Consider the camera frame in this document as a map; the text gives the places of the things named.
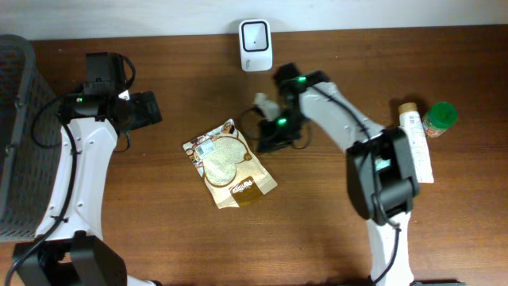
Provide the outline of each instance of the barcode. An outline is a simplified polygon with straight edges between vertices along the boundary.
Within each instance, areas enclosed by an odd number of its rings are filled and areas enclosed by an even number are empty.
[[[203,149],[201,148],[201,146],[198,146],[196,148],[196,151],[198,151],[198,155],[201,156],[203,154]]]

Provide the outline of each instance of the brand logo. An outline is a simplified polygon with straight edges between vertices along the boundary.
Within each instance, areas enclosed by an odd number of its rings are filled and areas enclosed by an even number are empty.
[[[236,185],[234,187],[230,187],[229,191],[232,194],[241,193],[241,192],[244,192],[245,190],[249,189],[253,184],[254,184],[254,182],[252,182],[251,180],[245,180],[245,181],[240,182],[238,185]]]

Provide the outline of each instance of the food package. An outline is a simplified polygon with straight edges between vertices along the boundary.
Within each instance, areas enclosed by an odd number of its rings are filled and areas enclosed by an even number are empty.
[[[185,143],[183,149],[220,209],[248,205],[277,186],[232,119]]]

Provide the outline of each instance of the green cap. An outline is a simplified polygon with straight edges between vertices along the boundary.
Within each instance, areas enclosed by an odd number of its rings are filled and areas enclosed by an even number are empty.
[[[457,110],[448,102],[438,102],[429,110],[427,120],[439,129],[448,129],[457,122]]]

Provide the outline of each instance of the wooden table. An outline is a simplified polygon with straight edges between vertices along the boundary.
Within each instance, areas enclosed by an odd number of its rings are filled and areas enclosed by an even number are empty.
[[[435,184],[410,222],[418,280],[468,285],[508,280],[508,26],[369,29],[272,35],[274,67],[325,71],[374,121],[398,124],[448,101],[459,120],[429,140]],[[102,207],[105,242],[129,273],[170,285],[286,285],[365,278],[364,221],[345,189],[344,155],[314,126],[305,150],[259,156],[279,186],[258,203],[218,210],[182,143],[237,118],[256,92],[275,98],[274,72],[245,73],[237,35],[33,43],[56,92],[85,79],[86,52],[119,52],[137,68],[131,89],[152,90],[164,120],[132,132],[114,154]],[[13,244],[0,249],[0,277]]]

